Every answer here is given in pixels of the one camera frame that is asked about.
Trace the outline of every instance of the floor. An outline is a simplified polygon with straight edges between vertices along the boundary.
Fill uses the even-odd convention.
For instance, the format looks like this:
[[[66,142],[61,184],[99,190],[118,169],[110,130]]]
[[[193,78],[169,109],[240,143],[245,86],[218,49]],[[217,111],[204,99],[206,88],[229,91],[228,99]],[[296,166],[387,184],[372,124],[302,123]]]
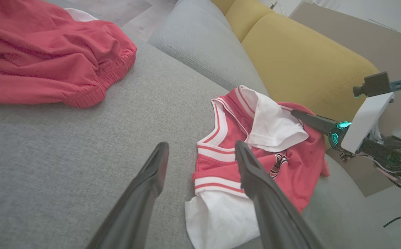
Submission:
[[[174,8],[177,0],[64,0],[98,19],[116,23],[143,41],[148,41],[153,31]]]

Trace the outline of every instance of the gray fabric surface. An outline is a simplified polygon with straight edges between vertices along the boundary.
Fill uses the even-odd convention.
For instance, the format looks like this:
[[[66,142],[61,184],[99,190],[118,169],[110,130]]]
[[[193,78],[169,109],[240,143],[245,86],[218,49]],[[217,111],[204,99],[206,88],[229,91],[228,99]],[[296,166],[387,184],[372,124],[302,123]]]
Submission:
[[[236,36],[193,0],[178,3],[148,43],[227,90],[245,85],[268,95]]]
[[[161,141],[170,155],[147,248],[191,248],[196,142],[227,91],[132,39],[135,65],[97,106],[0,104],[0,248],[84,248]]]
[[[227,21],[227,18],[225,18],[224,14],[222,11],[210,0],[179,0],[176,5],[180,4],[181,2],[187,2],[190,1],[197,6],[201,7],[203,10],[208,12],[212,17],[216,18],[221,24],[224,24],[229,30],[231,29],[230,24]]]
[[[391,249],[393,244],[346,171],[325,155],[329,177],[321,177],[302,215],[325,248]]]

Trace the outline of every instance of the white wall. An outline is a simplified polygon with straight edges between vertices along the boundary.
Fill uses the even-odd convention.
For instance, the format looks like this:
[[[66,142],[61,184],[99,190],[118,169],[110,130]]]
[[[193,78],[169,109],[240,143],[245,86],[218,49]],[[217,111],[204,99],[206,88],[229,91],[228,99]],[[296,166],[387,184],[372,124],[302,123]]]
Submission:
[[[376,214],[383,225],[401,216],[401,189],[389,187],[366,198],[372,213]],[[401,249],[401,219],[384,228],[396,249]]]
[[[401,0],[339,0],[336,11],[363,20],[372,19],[401,33]]]

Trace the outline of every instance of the gray sofa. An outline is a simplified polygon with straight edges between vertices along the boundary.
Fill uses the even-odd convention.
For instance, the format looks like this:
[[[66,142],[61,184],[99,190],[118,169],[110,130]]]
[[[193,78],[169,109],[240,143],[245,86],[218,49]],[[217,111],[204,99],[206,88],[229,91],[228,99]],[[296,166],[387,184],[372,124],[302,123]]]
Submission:
[[[187,44],[192,40],[183,34],[190,26],[171,28],[176,22],[191,22],[176,18],[185,16],[177,13],[186,10],[181,4],[156,35],[168,30],[168,37],[178,35]],[[136,63],[109,88],[101,104],[88,109],[0,104],[0,248],[85,247],[161,141],[169,143],[170,155],[146,247],[192,248],[184,202],[194,195],[196,142],[214,127],[210,99],[229,91],[230,86],[220,85],[224,81],[235,83],[210,68],[199,47],[189,55],[202,65],[195,67],[167,55],[168,50],[164,53],[129,36],[138,47]],[[216,68],[233,67],[235,61],[223,63],[223,58],[213,55],[210,60]],[[213,76],[203,76],[206,71],[224,81],[213,82]],[[252,84],[257,82],[258,76],[254,77],[243,83],[260,88]],[[303,212],[312,230],[328,249],[392,248],[352,179],[333,159],[326,159],[331,175],[318,181]],[[262,244],[256,238],[239,248],[262,248]]]

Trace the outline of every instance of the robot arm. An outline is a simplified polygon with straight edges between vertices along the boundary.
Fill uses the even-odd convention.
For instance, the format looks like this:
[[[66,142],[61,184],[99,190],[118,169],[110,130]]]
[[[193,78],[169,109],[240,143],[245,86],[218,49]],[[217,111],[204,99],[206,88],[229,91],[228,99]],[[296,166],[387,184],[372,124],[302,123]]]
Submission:
[[[386,72],[365,78],[361,87],[354,87],[354,96],[368,96],[352,122],[337,122],[294,110],[301,119],[322,134],[328,135],[333,149],[342,152],[342,160],[364,156],[374,161],[376,168],[401,187],[401,126],[392,136],[382,137],[377,122],[386,106],[394,102],[394,91],[401,90],[401,81],[391,82]]]

